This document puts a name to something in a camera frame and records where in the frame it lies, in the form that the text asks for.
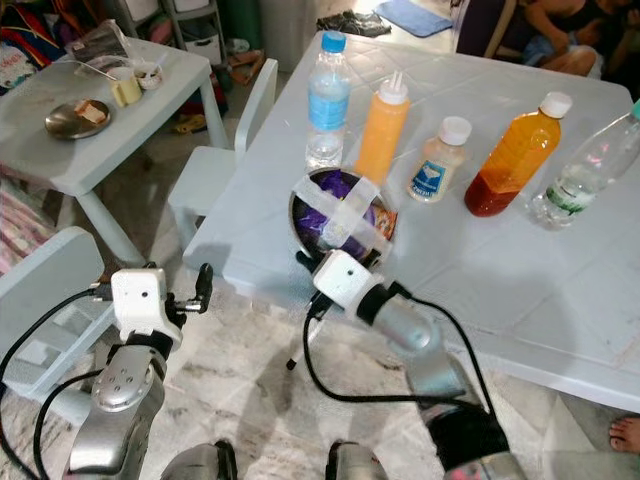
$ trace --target white bottle cap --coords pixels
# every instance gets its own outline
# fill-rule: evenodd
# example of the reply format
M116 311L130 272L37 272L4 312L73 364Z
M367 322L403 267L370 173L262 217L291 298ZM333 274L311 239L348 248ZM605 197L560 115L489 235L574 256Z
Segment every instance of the white bottle cap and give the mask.
M402 83L402 72L397 70L393 72L393 77L382 82L378 90L380 100L389 105L402 105L407 101L408 93L407 86Z
M551 118L564 117L573 105L573 100L566 93L549 92L540 104L540 110Z
M442 121L438 137L447 145L464 145L471 135L471 124L462 117L447 117Z

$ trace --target white plastic table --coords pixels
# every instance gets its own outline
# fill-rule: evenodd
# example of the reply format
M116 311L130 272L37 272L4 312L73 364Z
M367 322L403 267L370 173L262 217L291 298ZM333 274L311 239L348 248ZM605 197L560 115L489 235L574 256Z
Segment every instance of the white plastic table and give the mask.
M531 194L581 142L630 110L617 85L462 55L435 55L349 37L353 70L345 162L353 164L372 91L400 69L412 107L386 185L398 209L394 248L382 267L416 296L449 308L486 367L593 401L640 412L640 166L604 192L574 225L549 232L527 217ZM294 259L291 188L305 170L306 81L319 38L294 72L226 191L187 248L197 268L246 295L301 307L313 288ZM467 186L512 118L561 90L574 106L555 154L505 212L476 218ZM443 117L474 131L473 158L437 204L405 193L420 147ZM453 330L448 339L456 341Z
M227 137L209 80L208 59L162 45L130 39L148 61L164 52L164 82L140 101L118 108L106 78L74 75L77 64L54 63L0 99L0 170L76 197L114 255L139 266L144 258L93 192L200 89L212 145L226 148ZM82 140L61 141L47 134L44 119L58 105L94 98L109 105L111 124Z

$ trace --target plastic chair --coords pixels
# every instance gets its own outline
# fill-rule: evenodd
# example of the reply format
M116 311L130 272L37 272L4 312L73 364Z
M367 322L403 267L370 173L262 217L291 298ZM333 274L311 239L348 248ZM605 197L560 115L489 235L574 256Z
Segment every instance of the plastic chair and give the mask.
M535 29L524 17L529 0L452 0L456 53L519 61Z
M198 217L205 216L242 160L273 107L278 62L267 59L240 117L233 150L197 147L169 195L169 206L178 225L182 250L196 234Z
M104 270L93 237L62 230L0 277L0 357L43 314L89 288ZM42 403L57 382L115 321L111 303L82 298L42 325L9 363L5 383ZM62 392L51 408L74 425L89 413L89 394Z

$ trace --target black cable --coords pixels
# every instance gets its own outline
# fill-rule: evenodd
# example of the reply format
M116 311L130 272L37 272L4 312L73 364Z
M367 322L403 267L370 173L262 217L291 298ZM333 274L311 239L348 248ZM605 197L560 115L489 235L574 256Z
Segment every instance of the black cable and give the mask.
M329 390L318 378L313 364L311 362L311 353L309 350L309 325L311 324L312 315L307 315L302 329L302 347L304 349L304 360L309 369L311 380L318 389L329 398L339 402L347 403L396 403L396 402L425 402L425 403L444 403L447 405L455 405L458 407L469 408L473 410L484 409L479 405L474 405L464 400L456 400L455 398L439 397L433 395L342 395Z
M482 375L482 371L480 370L480 364L478 363L478 359L476 358L476 353L474 352L473 347L471 346L469 337L467 337L467 334L464 332L462 325L460 325L460 322L456 320L456 318L453 316L451 312L449 312L446 308L441 307L440 305L437 305L432 302L428 302L426 300L422 300L420 298L416 298L413 295L411 296L411 300L413 300L416 303L419 303L420 305L424 305L425 307L431 307L435 310L438 310L445 317L447 317L447 319L451 323L453 323L453 326L456 328L456 330L458 331L458 334L460 335L460 337L462 338L462 341L464 342L464 346L469 352L469 358L471 359L473 370L476 372L476 376L478 377L478 383L480 383L480 389L482 390L482 395L484 396L484 400L487 403L487 407L489 408L489 415L495 418L496 411L493 407L491 396L489 395L489 389L487 388L487 384L484 381L484 376Z
M33 432L33 460L36 463L36 468L38 469L38 473L40 474L41 480L49 480L49 476L47 475L47 470L44 468L44 462L42 461L42 450L40 448L41 440L42 440L41 438L42 427L44 425L44 419L47 415L47 411L49 410L49 407L51 406L55 398L63 390L65 390L66 388L68 388L69 386L73 385L76 382L80 382L87 378L95 377L96 375L99 375L100 372L102 372L102 369L93 370L92 372L84 373L82 375L78 375L77 377L70 378L66 382L58 385L53 390L53 392L49 394L47 399L42 404L42 407L40 407L40 411L38 412L38 417L36 419L36 427Z
M7 435L4 431L4 422L2 421L1 407L2 407L2 399L4 398L4 394L8 388L7 385L4 383L4 374L7 370L7 366L9 365L9 361L11 360L11 358L13 358L13 356L24 344L24 342L26 342L29 339L29 337L33 335L33 332L35 332L38 328L40 328L40 326L42 326L42 324L46 322L50 317L52 317L55 313L57 313L58 311L60 311L70 303L75 302L79 298L93 295L93 292L94 292L93 289L88 289L83 292L76 293L75 295L72 295L66 300L63 300L58 305L56 305L51 310L49 310L47 313L45 313L42 317L40 317L40 319L36 323L31 325L31 327L29 327L29 329L26 332L24 332L24 334L22 334L22 336L18 340L16 340L16 342L13 345L11 345L9 350L7 350L6 355L2 359L2 362L0 362L0 446L2 446L2 451L5 453L7 458L9 458L11 463L16 468L18 468L18 470L20 470L27 478L31 480L38 480L38 476L33 472L33 470L29 468L29 466L27 466L26 463L24 463L20 459L20 457L18 457L16 452L13 450L13 448L11 448L11 446L9 445L9 442L7 441Z

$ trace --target small white bottle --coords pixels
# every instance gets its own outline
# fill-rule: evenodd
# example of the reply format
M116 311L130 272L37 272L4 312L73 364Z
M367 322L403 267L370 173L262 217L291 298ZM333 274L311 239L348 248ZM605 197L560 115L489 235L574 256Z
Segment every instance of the small white bottle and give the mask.
M438 136L422 148L422 165L407 185L407 192L420 202L433 203L442 198L456 168L466 160L464 144L471 135L471 124L461 117L442 121Z

